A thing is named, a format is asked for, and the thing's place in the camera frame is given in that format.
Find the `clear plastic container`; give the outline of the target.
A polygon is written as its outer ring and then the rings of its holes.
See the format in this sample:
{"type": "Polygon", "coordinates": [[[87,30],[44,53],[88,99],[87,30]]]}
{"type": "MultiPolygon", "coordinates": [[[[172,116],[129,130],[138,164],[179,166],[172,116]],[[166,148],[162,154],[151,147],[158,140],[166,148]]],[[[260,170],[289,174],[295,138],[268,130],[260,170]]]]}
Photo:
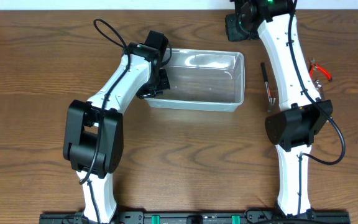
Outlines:
{"type": "Polygon", "coordinates": [[[240,52],[173,49],[165,69],[170,89],[147,100],[153,108],[233,112],[244,102],[240,52]]]}

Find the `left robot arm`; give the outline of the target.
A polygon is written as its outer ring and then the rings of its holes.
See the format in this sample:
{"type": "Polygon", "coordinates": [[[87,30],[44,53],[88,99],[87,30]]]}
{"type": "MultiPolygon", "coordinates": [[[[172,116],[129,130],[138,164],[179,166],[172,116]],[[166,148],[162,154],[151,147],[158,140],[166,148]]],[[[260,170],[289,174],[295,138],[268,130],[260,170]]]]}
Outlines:
{"type": "Polygon", "coordinates": [[[72,216],[74,223],[114,221],[112,180],[124,149],[124,113],[133,98],[155,98],[170,89],[164,54],[171,49],[163,33],[150,31],[144,43],[123,47],[121,63],[102,89],[69,105],[63,157],[85,196],[85,209],[72,216]]]}

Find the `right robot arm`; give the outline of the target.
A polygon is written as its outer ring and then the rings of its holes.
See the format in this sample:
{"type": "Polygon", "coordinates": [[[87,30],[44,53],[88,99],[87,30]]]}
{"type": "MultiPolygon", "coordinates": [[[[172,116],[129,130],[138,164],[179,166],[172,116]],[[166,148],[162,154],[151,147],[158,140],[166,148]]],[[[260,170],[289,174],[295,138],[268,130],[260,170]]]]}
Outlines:
{"type": "Polygon", "coordinates": [[[308,164],[314,137],[330,120],[333,105],[322,99],[309,75],[295,1],[235,1],[234,7],[225,17],[228,40],[261,40],[278,88],[280,111],[265,120],[279,159],[278,210],[283,217],[302,217],[311,210],[308,164]]]}

